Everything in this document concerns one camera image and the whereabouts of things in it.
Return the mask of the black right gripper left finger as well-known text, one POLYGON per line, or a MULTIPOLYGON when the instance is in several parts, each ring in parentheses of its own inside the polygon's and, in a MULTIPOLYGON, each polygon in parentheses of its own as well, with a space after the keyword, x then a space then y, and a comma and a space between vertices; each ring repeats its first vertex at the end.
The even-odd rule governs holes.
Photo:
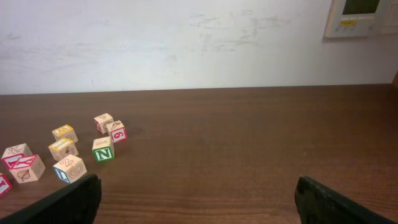
POLYGON ((67 185, 53 194, 1 219, 2 224, 92 224, 102 196, 95 174, 67 185))

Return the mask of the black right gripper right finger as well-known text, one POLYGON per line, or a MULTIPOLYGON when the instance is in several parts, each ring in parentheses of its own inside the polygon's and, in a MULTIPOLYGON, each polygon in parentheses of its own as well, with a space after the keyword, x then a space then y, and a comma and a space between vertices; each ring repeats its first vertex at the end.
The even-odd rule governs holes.
POLYGON ((308 176, 298 179, 295 205, 302 224, 397 224, 308 176))

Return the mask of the wooden block blue I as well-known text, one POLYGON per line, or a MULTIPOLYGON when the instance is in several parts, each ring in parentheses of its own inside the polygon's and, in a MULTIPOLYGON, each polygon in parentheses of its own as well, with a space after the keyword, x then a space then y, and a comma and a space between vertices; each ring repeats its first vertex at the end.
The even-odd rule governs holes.
POLYGON ((83 160, 71 154, 53 165, 53 169, 57 177, 67 184, 75 182, 87 172, 83 160))

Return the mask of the wooden block green N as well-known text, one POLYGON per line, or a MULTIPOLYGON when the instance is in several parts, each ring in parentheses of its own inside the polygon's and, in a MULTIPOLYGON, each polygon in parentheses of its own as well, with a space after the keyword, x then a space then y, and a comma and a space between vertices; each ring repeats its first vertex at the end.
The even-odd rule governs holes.
POLYGON ((114 146, 109 136, 93 141, 92 152, 96 162, 104 162, 114 159, 114 146))

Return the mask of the wooden block red X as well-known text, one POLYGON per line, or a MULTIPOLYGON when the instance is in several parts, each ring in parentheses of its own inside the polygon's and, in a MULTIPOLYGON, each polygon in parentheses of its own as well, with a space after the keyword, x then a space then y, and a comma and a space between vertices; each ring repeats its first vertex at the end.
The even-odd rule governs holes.
POLYGON ((38 181, 45 165, 39 155, 21 157, 9 170, 19 184, 38 181))

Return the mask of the wooden block red edge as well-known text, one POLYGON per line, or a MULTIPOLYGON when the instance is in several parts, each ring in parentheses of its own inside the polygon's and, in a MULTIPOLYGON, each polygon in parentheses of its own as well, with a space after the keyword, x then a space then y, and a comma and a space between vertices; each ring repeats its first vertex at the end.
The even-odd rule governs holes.
POLYGON ((0 173, 0 196, 2 197, 8 191, 12 189, 12 184, 9 179, 2 173, 0 173))

